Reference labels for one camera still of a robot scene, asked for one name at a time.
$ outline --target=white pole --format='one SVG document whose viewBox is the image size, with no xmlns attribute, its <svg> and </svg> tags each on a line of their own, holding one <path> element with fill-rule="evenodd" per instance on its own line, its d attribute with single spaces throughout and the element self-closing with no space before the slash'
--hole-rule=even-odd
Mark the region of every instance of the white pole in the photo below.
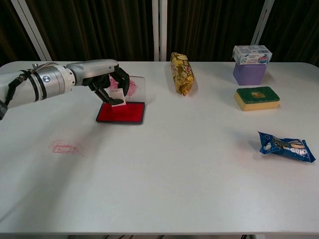
<svg viewBox="0 0 319 239">
<path fill-rule="evenodd" d="M 41 61 L 52 61 L 25 0 L 11 0 Z"/>
<path fill-rule="evenodd" d="M 275 0 L 265 0 L 263 9 L 261 10 L 259 20 L 256 25 L 255 33 L 253 36 L 253 39 L 251 41 L 251 45 L 258 45 L 260 38 L 263 34 L 263 31 L 265 29 L 271 8 L 273 7 Z"/>
<path fill-rule="evenodd" d="M 159 61 L 160 59 L 159 0 L 152 0 L 152 6 L 153 6 L 154 61 Z"/>
<path fill-rule="evenodd" d="M 159 38 L 160 38 L 160 53 L 161 61 L 166 61 L 166 43 L 167 43 L 167 0 L 159 0 Z"/>
</svg>

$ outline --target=gold snack bag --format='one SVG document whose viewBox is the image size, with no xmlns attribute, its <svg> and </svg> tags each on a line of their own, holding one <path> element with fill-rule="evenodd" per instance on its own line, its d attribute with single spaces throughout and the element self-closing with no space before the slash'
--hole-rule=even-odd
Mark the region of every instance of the gold snack bag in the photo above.
<svg viewBox="0 0 319 239">
<path fill-rule="evenodd" d="M 194 83 L 194 75 L 187 56 L 172 52 L 170 57 L 170 68 L 173 73 L 176 92 L 186 96 Z"/>
</svg>

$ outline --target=red ink marks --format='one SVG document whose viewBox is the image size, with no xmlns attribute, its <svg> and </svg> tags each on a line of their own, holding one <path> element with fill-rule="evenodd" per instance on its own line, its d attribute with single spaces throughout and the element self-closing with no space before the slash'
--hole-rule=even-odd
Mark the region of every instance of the red ink marks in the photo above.
<svg viewBox="0 0 319 239">
<path fill-rule="evenodd" d="M 55 140 L 50 144 L 50 148 L 52 153 L 81 154 L 80 149 L 82 146 L 74 141 Z"/>
<path fill-rule="evenodd" d="M 115 90 L 118 88 L 119 83 L 115 81 L 112 77 L 110 77 L 110 83 L 111 83 L 110 90 Z"/>
<path fill-rule="evenodd" d="M 112 77 L 110 77 L 110 90 L 115 90 L 118 88 L 118 82 L 115 81 Z M 130 80 L 130 86 L 129 86 L 129 90 L 128 90 L 128 93 L 127 93 L 127 96 L 133 96 L 135 93 L 136 93 L 136 90 L 137 88 L 139 88 L 136 83 L 132 80 Z"/>
</svg>

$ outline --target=sponge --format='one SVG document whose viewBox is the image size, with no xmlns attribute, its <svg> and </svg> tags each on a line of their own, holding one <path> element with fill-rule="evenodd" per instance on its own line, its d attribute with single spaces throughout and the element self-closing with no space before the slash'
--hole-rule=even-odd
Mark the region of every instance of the sponge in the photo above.
<svg viewBox="0 0 319 239">
<path fill-rule="evenodd" d="M 268 86 L 237 89 L 234 98 L 242 111 L 274 109 L 280 100 Z"/>
</svg>

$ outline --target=small carton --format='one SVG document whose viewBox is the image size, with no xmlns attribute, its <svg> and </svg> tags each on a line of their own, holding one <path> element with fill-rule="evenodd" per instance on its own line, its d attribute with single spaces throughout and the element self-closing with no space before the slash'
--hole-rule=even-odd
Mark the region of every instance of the small carton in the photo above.
<svg viewBox="0 0 319 239">
<path fill-rule="evenodd" d="M 235 46 L 233 58 L 238 65 L 266 65 L 272 53 L 265 46 Z"/>
</svg>

